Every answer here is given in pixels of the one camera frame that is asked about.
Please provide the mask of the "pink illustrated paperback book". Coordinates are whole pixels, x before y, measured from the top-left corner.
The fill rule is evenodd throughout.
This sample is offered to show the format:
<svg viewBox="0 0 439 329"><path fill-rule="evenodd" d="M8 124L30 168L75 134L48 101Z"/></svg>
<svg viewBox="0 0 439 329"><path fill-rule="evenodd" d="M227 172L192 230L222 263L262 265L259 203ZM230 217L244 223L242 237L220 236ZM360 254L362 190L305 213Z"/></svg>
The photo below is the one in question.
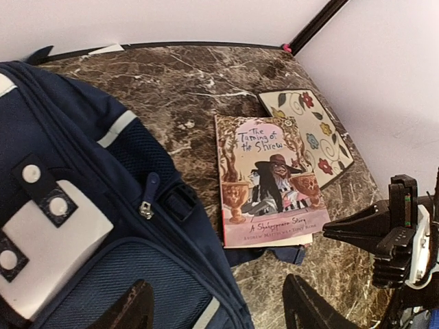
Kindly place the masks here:
<svg viewBox="0 0 439 329"><path fill-rule="evenodd" d="M226 249L313 241L330 218L292 118L215 117Z"/></svg>

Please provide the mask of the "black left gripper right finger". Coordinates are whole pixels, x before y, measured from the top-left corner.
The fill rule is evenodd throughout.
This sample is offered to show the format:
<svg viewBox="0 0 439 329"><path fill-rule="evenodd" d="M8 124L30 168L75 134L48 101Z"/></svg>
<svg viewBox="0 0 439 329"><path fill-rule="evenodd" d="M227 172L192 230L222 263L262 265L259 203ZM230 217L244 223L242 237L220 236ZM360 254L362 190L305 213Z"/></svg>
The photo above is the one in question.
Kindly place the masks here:
<svg viewBox="0 0 439 329"><path fill-rule="evenodd" d="M359 328L338 313L300 276L287 275L282 296L286 328Z"/></svg>

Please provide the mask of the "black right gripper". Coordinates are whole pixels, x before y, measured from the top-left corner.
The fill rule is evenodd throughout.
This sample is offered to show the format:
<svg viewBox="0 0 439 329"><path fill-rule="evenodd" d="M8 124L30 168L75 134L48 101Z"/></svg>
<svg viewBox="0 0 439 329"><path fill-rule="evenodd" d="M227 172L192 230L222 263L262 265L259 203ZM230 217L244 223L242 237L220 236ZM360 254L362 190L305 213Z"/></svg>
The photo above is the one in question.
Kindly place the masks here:
<svg viewBox="0 0 439 329"><path fill-rule="evenodd" d="M418 223L418 189L414 178L390 179L388 202L376 202L344 219L324 224L323 236L346 243L378 243L372 283L398 288L410 274L413 240Z"/></svg>

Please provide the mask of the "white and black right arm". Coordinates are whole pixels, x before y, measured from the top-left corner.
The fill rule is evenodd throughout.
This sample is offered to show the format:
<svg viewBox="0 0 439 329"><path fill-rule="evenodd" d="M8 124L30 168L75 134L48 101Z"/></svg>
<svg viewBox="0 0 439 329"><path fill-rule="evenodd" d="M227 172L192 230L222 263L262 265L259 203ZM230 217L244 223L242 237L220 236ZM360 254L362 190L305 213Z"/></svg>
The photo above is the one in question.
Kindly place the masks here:
<svg viewBox="0 0 439 329"><path fill-rule="evenodd" d="M326 238L373 256L372 285L392 289L380 328L411 328L438 308L438 192L418 195L417 181L391 177L388 198L323 227Z"/></svg>

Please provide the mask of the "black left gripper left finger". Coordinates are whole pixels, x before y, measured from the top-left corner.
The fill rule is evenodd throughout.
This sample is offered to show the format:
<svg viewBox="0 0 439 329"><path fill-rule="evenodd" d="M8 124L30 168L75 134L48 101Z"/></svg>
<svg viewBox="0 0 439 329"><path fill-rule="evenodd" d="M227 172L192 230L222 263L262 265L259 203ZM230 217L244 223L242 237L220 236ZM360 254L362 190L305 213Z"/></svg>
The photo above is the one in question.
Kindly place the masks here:
<svg viewBox="0 0 439 329"><path fill-rule="evenodd" d="M99 328L153 328L152 286L137 280L100 318Z"/></svg>

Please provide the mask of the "navy blue student backpack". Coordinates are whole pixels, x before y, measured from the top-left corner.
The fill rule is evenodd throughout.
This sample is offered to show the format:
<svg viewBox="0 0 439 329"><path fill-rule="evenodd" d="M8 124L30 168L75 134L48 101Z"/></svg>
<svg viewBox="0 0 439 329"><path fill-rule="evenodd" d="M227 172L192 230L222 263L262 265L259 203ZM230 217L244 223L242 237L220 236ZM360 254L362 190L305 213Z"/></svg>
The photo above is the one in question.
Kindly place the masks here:
<svg viewBox="0 0 439 329"><path fill-rule="evenodd" d="M153 328L252 328L217 236L213 115L261 114L280 51L177 45L1 63L1 327L99 328L137 281Z"/></svg>

